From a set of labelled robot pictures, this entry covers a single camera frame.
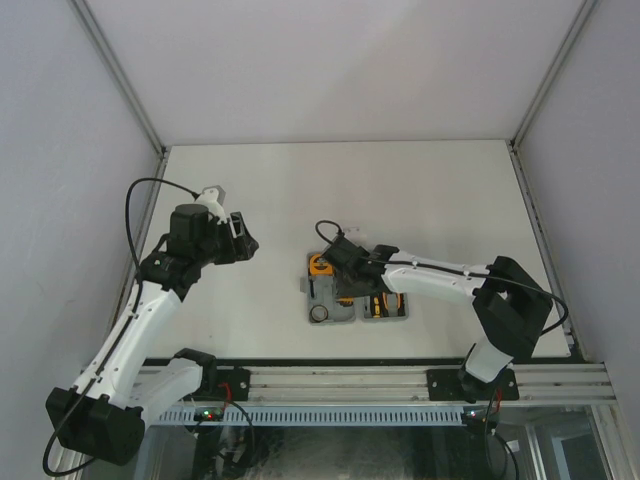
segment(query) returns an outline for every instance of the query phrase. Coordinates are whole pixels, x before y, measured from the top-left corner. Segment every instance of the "yellow tool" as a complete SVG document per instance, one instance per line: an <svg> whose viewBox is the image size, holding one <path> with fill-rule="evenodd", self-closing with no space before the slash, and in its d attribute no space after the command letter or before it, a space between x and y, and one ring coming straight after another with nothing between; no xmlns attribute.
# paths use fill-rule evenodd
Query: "yellow tool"
<svg viewBox="0 0 640 480"><path fill-rule="evenodd" d="M321 253L317 253L309 259L309 273L311 275L333 275L333 267L322 258Z"/></svg>

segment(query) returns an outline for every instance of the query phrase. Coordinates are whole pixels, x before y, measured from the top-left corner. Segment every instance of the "metal frame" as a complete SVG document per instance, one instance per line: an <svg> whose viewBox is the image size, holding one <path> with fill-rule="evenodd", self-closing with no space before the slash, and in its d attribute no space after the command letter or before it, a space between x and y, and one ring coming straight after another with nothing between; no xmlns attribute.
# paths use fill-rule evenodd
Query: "metal frame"
<svg viewBox="0 0 640 480"><path fill-rule="evenodd" d="M429 399L427 371L458 366L406 367L245 367L251 372L249 398L243 405L256 408L282 406L338 407L466 407L465 401ZM504 406L549 407L615 405L616 399L604 365L515 365L520 400ZM143 367L137 382L158 367ZM194 402L215 407L221 402Z"/></svg>
<svg viewBox="0 0 640 480"><path fill-rule="evenodd" d="M98 56L115 81L118 90L120 90L124 100L127 102L133 116L149 140L151 147L155 150L158 158L162 159L165 152L162 141L153 127L153 124L149 119L149 115L147 115L147 112L140 102L131 82L124 73L118 57L116 57L111 45L109 45L109 42L107 41L102 28L100 28L100 24L93 15L91 8L87 4L86 0L68 0L68 3L82 24L82 27L95 47Z"/></svg>
<svg viewBox="0 0 640 480"><path fill-rule="evenodd" d="M584 27L586 26L587 22L591 18L591 15L595 11L599 3L599 0L583 0L582 5L580 5L578 13L576 13L576 16L574 17L569 30L567 31L564 39L562 40L562 43L560 44L560 47L558 48L558 51L551 61L551 65L549 65L547 72L542 78L540 86L536 90L533 100L529 104L524 117L520 121L520 125L518 126L516 134L513 137L513 144L516 147L520 146L522 140L527 134L527 131L529 130L529 127L531 127L531 124L536 119L538 112L540 111L541 107L544 104L544 101L549 95L551 88L555 84L559 73L567 63L569 55L573 51L576 42L584 31Z"/></svg>
<svg viewBox="0 0 640 480"><path fill-rule="evenodd" d="M548 235L546 233L546 228L544 227L544 223L540 218L538 208L536 207L536 204L538 202L536 201L535 195L531 190L527 172L520 159L519 152L516 148L514 148L512 142L507 142L507 148L509 149L509 155L511 157L513 170L518 181L518 186L520 187L520 193L522 194L525 208L527 209L527 215L529 216L529 221L531 222L533 235L536 239L536 243L538 244L538 250L540 251L542 264L544 265L547 278L549 279L551 291L559 297L564 298L565 301L567 301L567 303L570 305L570 299L567 298L566 292L563 290L560 283L559 276L555 268L556 262L554 262L553 260L549 241L547 240ZM572 321L572 318L569 317L565 323L564 330L569 346L574 346L575 348L577 348L581 356L588 360L590 358L590 355L589 352L587 350L584 350L583 348L583 345L585 345L585 343L582 340L583 337L581 335L579 325L576 325Z"/></svg>
<svg viewBox="0 0 640 480"><path fill-rule="evenodd" d="M594 433L611 480L638 480L638 459L618 405L591 407Z"/></svg>

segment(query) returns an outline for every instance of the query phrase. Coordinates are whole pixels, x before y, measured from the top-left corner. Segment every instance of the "white table surface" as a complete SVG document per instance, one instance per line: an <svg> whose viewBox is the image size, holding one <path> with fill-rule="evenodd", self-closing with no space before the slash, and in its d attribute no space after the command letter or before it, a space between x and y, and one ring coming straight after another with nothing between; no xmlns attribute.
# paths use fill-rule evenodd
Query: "white table surface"
<svg viewBox="0 0 640 480"><path fill-rule="evenodd" d="M471 306L424 296L409 296L404 321L310 325L300 278L307 254L325 246L313 228L323 218L360 227L368 247L385 243L455 263L510 256L549 288L502 141L174 147L164 178L196 191L222 185L226 211L242 212L260 248L248 262L206 267L150 356L170 357L183 347L219 358L467 354L482 336ZM168 231L175 206L190 201L161 187L145 255ZM557 318L554 310L547 324ZM568 354L558 329L540 339L534 356Z"/></svg>

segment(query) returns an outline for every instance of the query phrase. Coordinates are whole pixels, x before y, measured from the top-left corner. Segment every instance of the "white wall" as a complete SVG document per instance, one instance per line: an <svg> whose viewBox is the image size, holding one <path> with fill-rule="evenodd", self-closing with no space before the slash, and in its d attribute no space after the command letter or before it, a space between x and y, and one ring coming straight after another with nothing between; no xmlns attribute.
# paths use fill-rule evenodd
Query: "white wall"
<svg viewBox="0 0 640 480"><path fill-rule="evenodd" d="M66 2L3 2L0 44L0 476L33 479L45 399L119 294L126 188L156 163Z"/></svg>
<svg viewBox="0 0 640 480"><path fill-rule="evenodd" d="M601 2L522 151L574 321L640 445L638 25L637 0Z"/></svg>
<svg viewBox="0 0 640 480"><path fill-rule="evenodd" d="M511 138L581 0L90 0L168 145Z"/></svg>

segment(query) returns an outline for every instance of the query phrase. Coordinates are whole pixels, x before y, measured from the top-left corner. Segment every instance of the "gray wall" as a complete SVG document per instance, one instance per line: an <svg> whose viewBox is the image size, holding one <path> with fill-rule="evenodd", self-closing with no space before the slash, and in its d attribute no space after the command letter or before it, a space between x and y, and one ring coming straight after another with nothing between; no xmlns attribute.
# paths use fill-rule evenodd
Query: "gray wall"
<svg viewBox="0 0 640 480"><path fill-rule="evenodd" d="M522 147L587 350L640 445L640 2L596 10Z"/></svg>
<svg viewBox="0 0 640 480"><path fill-rule="evenodd" d="M104 338L155 160L66 2L1 10L0 476L42 478L45 399Z"/></svg>

